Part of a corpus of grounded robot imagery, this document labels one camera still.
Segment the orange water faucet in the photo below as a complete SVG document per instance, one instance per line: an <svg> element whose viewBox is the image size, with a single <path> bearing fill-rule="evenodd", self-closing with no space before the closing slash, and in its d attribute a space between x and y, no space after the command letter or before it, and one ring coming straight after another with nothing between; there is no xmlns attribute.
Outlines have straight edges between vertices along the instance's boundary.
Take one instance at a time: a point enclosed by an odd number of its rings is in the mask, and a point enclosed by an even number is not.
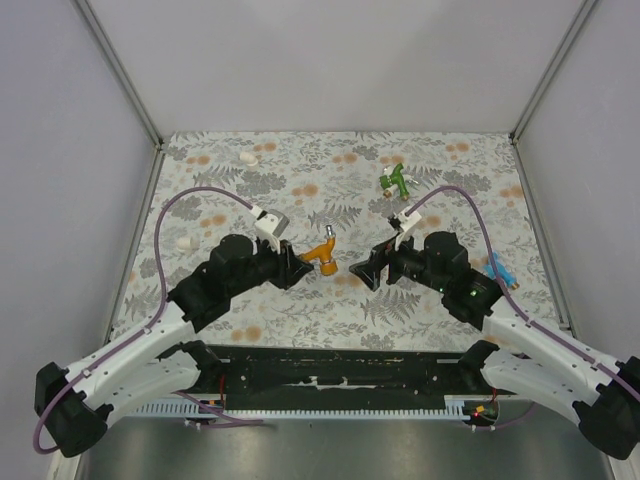
<svg viewBox="0 0 640 480"><path fill-rule="evenodd" d="M337 273L337 262L333 257L336 245L336 235L331 225L325 226L326 241L312 250L300 255L305 262L319 261L320 273L324 276L332 276Z"/></svg>

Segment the white pipe elbow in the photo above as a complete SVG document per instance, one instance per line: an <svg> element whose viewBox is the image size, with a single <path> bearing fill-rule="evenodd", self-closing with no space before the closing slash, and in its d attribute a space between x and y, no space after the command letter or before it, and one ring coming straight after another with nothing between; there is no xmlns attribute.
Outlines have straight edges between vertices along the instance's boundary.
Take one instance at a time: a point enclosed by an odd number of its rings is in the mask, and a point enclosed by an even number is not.
<svg viewBox="0 0 640 480"><path fill-rule="evenodd" d="M192 237L180 237L176 240L176 248L180 251L190 251L198 248L198 241Z"/></svg>

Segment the white pipe elbow far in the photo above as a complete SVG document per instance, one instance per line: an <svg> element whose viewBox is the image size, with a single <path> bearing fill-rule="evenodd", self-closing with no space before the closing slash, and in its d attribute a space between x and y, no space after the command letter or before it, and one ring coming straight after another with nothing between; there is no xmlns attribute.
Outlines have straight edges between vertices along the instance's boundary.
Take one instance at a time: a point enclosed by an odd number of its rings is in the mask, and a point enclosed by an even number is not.
<svg viewBox="0 0 640 480"><path fill-rule="evenodd" d="M248 168L254 168L259 164L259 159L250 152L241 152L239 154L239 160Z"/></svg>

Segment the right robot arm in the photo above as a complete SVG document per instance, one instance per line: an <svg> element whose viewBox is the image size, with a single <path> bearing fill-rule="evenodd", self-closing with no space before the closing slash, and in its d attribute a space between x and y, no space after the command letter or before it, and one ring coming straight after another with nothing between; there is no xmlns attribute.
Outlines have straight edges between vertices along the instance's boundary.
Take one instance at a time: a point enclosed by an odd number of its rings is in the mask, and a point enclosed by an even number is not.
<svg viewBox="0 0 640 480"><path fill-rule="evenodd" d="M525 397L575 424L594 447L618 460L638 445L638 358L619 360L517 312L497 281L471 267L455 234L433 233L421 250L411 239L389 239L349 270L371 290L406 278L437 291L452 317L483 334L457 371L465 391L491 386Z"/></svg>

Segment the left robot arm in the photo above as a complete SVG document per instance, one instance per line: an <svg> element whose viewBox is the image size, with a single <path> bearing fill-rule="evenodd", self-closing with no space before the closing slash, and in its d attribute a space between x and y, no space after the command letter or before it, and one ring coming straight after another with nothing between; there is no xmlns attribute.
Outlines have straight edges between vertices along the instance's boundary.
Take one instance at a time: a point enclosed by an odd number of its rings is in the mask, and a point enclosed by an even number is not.
<svg viewBox="0 0 640 480"><path fill-rule="evenodd" d="M287 290L313 269L286 240L273 250L266 241L225 236L150 320L66 367L50 362L37 372L34 449L72 458L155 398L191 387L212 391L218 359L196 335L229 312L234 297L265 282Z"/></svg>

